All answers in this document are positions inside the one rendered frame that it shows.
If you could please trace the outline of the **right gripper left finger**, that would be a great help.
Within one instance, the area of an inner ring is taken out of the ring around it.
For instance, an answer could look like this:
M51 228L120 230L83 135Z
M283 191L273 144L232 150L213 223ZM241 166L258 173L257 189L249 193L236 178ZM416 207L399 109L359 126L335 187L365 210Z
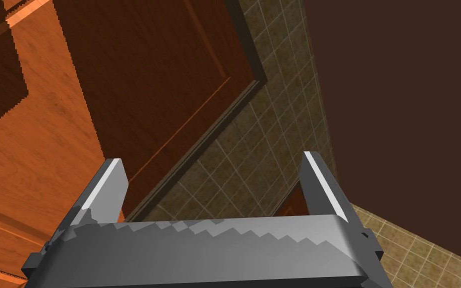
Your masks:
M122 160L106 159L74 203L68 225L116 223L128 185Z

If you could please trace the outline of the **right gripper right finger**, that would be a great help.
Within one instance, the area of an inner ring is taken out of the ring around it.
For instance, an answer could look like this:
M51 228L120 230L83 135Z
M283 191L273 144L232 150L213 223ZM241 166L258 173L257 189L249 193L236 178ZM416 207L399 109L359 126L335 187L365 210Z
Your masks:
M299 180L311 215L337 215L347 223L354 222L354 209L316 151L304 151Z

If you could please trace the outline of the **orange wooden cupboard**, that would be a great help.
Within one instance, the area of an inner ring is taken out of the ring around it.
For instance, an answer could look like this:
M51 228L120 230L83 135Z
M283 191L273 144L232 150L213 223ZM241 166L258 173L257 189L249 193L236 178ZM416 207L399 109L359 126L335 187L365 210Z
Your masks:
M0 288L103 162L53 0L0 0Z

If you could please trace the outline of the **brown wooden cupboard door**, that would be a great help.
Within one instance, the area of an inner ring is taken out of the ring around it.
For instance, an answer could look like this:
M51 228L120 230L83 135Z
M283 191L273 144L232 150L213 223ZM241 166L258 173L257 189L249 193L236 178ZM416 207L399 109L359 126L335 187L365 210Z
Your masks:
M239 0L52 0L127 220L144 217L266 84Z

